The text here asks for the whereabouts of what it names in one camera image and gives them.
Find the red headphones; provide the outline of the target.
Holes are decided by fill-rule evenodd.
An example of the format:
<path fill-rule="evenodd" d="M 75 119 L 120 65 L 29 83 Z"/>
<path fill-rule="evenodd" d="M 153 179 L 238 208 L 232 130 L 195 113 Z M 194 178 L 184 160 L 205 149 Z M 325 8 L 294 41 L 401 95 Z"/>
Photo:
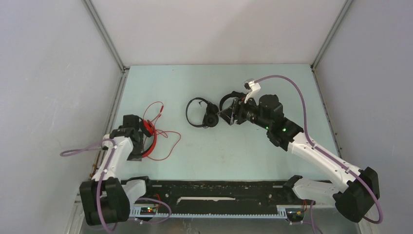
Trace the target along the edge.
<path fill-rule="evenodd" d="M 157 114 L 155 117 L 153 117 L 152 119 L 151 119 L 151 118 L 146 118 L 145 115 L 146 115 L 147 111 L 149 110 L 150 107 L 152 107 L 152 106 L 155 105 L 155 104 L 160 104 L 160 105 L 161 105 L 158 114 Z M 159 120 L 159 118 L 162 116 L 164 106 L 165 106 L 165 105 L 164 105 L 163 102 L 161 102 L 161 101 L 155 101 L 155 102 L 151 103 L 151 104 L 145 109 L 145 111 L 144 111 L 144 113 L 143 113 L 142 119 L 143 119 L 143 121 L 144 121 L 144 126 L 150 128 L 150 129 L 149 129 L 149 134 L 150 134 L 150 136 L 147 136 L 147 137 L 144 139 L 143 144 L 145 145 L 145 144 L 146 144 L 146 141 L 147 141 L 148 139 L 152 139 L 152 142 L 151 142 L 151 144 L 149 145 L 149 147 L 148 147 L 146 150 L 143 151 L 143 153 L 142 153 L 142 158 L 148 158 L 148 159 L 150 159 L 150 160 L 158 161 L 158 162 L 159 162 L 159 161 L 164 161 L 164 160 L 168 159 L 168 158 L 171 156 L 173 150 L 175 149 L 175 147 L 177 146 L 177 144 L 178 144 L 178 143 L 181 141 L 181 139 L 182 139 L 182 135 L 181 135 L 179 132 L 176 132 L 176 131 L 164 131 L 164 130 L 160 130 L 160 129 L 157 129 L 157 128 L 156 128 L 156 123 L 157 123 L 157 121 Z M 161 137 L 164 137 L 164 138 L 168 138 L 168 137 L 169 137 L 168 134 L 177 134 L 177 136 L 178 136 L 178 139 L 177 139 L 176 142 L 173 144 L 173 146 L 172 146 L 171 150 L 169 151 L 168 155 L 165 156 L 165 157 L 163 157 L 163 158 L 155 158 L 154 156 L 151 156 L 152 152 L 153 152 L 154 149 L 156 148 L 158 136 L 161 136 Z"/>

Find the small black foam headphones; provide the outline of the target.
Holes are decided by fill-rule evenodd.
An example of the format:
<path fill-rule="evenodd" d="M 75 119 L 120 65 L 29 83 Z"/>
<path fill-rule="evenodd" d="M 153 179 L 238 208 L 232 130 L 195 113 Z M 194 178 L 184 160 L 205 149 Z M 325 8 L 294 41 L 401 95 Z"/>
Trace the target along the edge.
<path fill-rule="evenodd" d="M 199 103 L 204 102 L 204 103 L 207 104 L 206 112 L 204 114 L 202 124 L 198 124 L 198 125 L 192 124 L 190 122 L 189 118 L 188 118 L 188 108 L 189 108 L 190 104 L 195 100 L 199 100 L 200 101 Z M 187 122 L 195 128 L 212 128 L 212 127 L 215 127 L 219 122 L 218 113 L 219 113 L 219 107 L 217 105 L 213 104 L 212 102 L 202 98 L 202 97 L 195 97 L 195 98 L 191 99 L 187 103 L 186 110 L 185 110 L 185 116 L 186 116 Z"/>

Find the black headset with microphone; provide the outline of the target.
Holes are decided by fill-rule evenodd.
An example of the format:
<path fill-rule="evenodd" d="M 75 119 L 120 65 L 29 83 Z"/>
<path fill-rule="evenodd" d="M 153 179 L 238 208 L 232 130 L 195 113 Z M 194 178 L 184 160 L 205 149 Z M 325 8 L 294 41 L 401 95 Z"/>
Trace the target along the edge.
<path fill-rule="evenodd" d="M 229 98 L 244 98 L 246 97 L 245 93 L 242 92 L 237 92 L 237 91 L 232 91 L 230 94 L 227 94 L 225 96 L 223 96 L 220 100 L 219 103 L 219 110 L 222 111 L 223 110 L 223 104 L 225 103 L 225 101 L 227 101 Z"/>

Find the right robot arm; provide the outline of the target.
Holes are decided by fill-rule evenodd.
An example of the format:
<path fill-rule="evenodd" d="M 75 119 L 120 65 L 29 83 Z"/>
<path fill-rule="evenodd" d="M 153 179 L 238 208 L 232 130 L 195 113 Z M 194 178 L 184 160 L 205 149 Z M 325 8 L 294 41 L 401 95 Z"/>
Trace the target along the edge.
<path fill-rule="evenodd" d="M 309 199 L 334 205 L 351 222 L 382 222 L 377 172 L 371 167 L 361 169 L 319 145 L 305 128 L 285 117 L 276 95 L 263 95 L 255 101 L 247 94 L 233 92 L 220 100 L 219 116 L 229 125 L 248 121 L 264 128 L 274 146 L 299 156 L 327 176 L 329 183 L 291 177 L 283 191 L 286 202 Z"/>

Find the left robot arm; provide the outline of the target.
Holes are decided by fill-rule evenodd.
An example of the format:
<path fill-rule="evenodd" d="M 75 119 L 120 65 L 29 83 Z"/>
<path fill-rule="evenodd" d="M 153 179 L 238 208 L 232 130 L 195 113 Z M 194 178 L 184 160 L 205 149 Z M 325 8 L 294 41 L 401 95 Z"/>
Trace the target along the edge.
<path fill-rule="evenodd" d="M 125 222 L 135 200 L 152 201 L 154 190 L 146 185 L 148 177 L 132 177 L 122 181 L 120 173 L 126 162 L 143 156 L 143 137 L 154 134 L 154 125 L 136 115 L 125 115 L 119 128 L 103 138 L 107 149 L 103 166 L 89 181 L 79 187 L 86 223 L 90 226 Z"/>

